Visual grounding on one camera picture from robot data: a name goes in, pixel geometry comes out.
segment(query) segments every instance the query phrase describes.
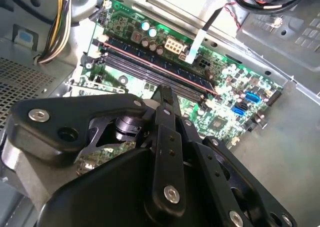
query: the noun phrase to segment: yellow wire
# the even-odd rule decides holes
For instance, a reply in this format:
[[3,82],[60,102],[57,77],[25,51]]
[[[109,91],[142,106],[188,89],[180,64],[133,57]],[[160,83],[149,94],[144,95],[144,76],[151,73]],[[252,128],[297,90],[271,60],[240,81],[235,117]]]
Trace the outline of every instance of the yellow wire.
[[56,40],[57,34],[58,34],[58,27],[59,27],[59,23],[60,23],[61,12],[62,12],[62,2],[63,2],[63,0],[58,0],[58,12],[57,12],[54,31],[52,34],[52,39],[50,42],[50,47],[53,45],[54,41]]

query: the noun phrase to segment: screw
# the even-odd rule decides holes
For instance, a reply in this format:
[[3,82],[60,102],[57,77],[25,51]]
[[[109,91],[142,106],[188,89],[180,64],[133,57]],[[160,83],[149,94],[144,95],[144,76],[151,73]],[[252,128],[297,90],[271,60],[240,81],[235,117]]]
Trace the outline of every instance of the screw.
[[178,190],[172,185],[168,185],[163,189],[164,197],[173,204],[178,204],[180,201],[180,195]]
[[290,227],[293,226],[291,220],[290,220],[290,219],[288,218],[288,216],[286,216],[284,213],[282,214],[282,218],[284,219],[284,221],[285,221]]
[[92,68],[92,63],[86,63],[85,68],[90,70]]
[[186,119],[184,122],[187,126],[192,126],[192,123],[190,120]]
[[134,103],[136,106],[141,106],[141,105],[142,105],[138,100],[133,101],[133,103]]
[[211,139],[211,142],[212,142],[212,144],[213,144],[214,146],[218,146],[218,145],[219,145],[219,142],[216,141],[214,138]]
[[32,109],[29,111],[28,116],[31,120],[36,122],[46,122],[50,119],[50,115],[43,109]]
[[230,216],[231,221],[235,224],[236,227],[243,227],[244,226],[244,222],[237,212],[232,210],[229,212],[229,216]]
[[170,115],[170,112],[166,109],[163,110],[167,115]]

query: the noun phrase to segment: screw hole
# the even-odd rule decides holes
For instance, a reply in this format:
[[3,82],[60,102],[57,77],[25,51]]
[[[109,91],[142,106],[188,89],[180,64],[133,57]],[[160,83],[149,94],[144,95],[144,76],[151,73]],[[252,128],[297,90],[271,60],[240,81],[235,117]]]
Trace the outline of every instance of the screw hole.
[[169,149],[169,155],[171,155],[171,156],[175,156],[175,155],[176,155],[176,153],[175,153],[172,149]]
[[276,223],[277,226],[282,226],[282,222],[279,219],[279,217],[275,214],[275,213],[270,213],[271,218],[273,219],[273,221]]
[[57,132],[60,139],[66,142],[74,142],[78,139],[78,132],[70,127],[62,127]]
[[212,48],[217,48],[218,47],[218,44],[216,43],[216,42],[211,42],[210,43],[210,46],[212,47]]
[[41,5],[40,0],[30,0],[30,2],[34,7],[40,7]]

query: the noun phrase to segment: capacitor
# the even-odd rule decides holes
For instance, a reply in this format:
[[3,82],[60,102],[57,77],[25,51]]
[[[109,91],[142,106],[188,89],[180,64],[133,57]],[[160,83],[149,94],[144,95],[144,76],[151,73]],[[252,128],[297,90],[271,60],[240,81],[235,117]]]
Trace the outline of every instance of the capacitor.
[[164,53],[164,47],[163,47],[163,45],[158,45],[157,47],[156,47],[156,53],[158,54],[158,55],[162,55],[163,53]]
[[150,28],[149,29],[149,31],[148,31],[148,35],[150,36],[150,37],[156,37],[157,36],[157,30],[156,30],[156,28]]
[[143,31],[148,31],[150,29],[150,23],[149,21],[145,20],[141,23],[141,29]]
[[141,41],[141,44],[143,47],[147,48],[149,45],[149,39],[148,38],[143,38]]
[[206,70],[204,71],[204,75],[205,75],[205,77],[207,77],[208,80],[212,80],[213,77],[214,77],[214,75],[210,72],[209,69],[206,69]]
[[155,41],[151,41],[149,44],[149,49],[151,51],[155,51],[157,49],[157,43]]
[[205,114],[205,111],[200,108],[200,109],[198,109],[197,113],[199,116],[203,116]]

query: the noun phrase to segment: microchip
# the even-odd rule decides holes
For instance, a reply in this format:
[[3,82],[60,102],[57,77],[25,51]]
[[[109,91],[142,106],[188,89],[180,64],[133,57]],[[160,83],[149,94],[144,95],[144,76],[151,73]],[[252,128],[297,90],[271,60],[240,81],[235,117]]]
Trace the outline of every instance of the microchip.
[[253,93],[257,93],[258,90],[259,90],[259,87],[258,87],[258,86],[255,86],[255,87],[252,88],[251,91],[252,91]]
[[133,32],[134,31],[134,27],[132,25],[129,25],[128,28],[127,28],[127,31]]
[[214,131],[220,131],[226,125],[227,122],[228,121],[226,119],[221,118],[220,116],[216,116],[210,123],[209,128]]
[[258,94],[259,96],[262,96],[262,95],[265,94],[265,91],[261,88],[261,89],[258,90],[257,94]]
[[250,83],[252,86],[256,86],[256,85],[258,85],[258,83],[259,83],[259,79],[254,77],[254,78],[250,79],[249,83]]

